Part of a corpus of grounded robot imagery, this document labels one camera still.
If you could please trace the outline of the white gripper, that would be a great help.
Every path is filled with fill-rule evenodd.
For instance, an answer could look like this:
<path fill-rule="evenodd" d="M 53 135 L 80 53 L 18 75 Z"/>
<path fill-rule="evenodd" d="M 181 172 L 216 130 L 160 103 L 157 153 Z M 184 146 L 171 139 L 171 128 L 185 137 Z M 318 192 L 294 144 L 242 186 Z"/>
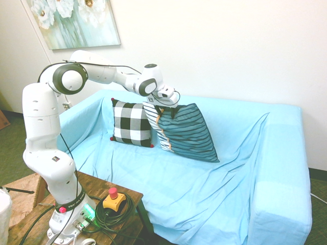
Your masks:
<path fill-rule="evenodd" d="M 164 107 L 170 107 L 171 118 L 174 119 L 177 113 L 176 107 L 178 106 L 179 96 L 173 94 L 171 97 L 160 97 L 159 95 L 152 93 L 147 96 L 147 102 L 158 106 L 158 114 L 163 114 Z"/>

